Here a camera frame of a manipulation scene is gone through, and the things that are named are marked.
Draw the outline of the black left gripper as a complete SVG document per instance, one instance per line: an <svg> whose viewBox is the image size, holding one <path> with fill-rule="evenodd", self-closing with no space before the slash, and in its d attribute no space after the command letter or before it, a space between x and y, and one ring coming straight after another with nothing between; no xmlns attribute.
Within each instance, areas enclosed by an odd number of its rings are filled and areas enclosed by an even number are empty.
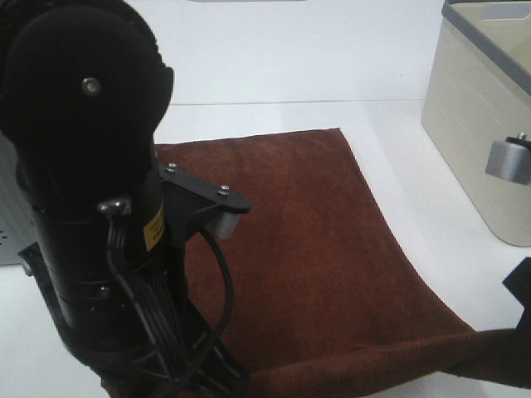
<svg viewBox="0 0 531 398"><path fill-rule="evenodd" d="M221 341L231 317L211 328L188 301L182 252L164 234L143 240L106 232L39 234L28 263L68 350L95 369L176 376L178 392L243 397L250 372Z"/></svg>

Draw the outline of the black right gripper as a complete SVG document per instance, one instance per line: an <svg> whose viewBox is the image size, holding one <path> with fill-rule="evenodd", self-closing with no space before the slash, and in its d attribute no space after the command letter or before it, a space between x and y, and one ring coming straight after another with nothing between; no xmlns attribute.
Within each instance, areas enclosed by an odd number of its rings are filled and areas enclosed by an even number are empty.
<svg viewBox="0 0 531 398"><path fill-rule="evenodd" d="M522 332L530 331L530 258L524 258L504 279L504 287L523 306L517 326Z"/></svg>

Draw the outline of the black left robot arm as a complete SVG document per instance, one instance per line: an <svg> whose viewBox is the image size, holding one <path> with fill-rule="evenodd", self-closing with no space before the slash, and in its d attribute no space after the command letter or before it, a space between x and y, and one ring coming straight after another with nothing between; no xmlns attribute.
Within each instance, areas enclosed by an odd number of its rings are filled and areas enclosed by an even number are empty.
<svg viewBox="0 0 531 398"><path fill-rule="evenodd" d="M126 2L2 2L1 130L37 236L21 257L61 340L130 397L241 397L218 242L251 203L158 162L172 91Z"/></svg>

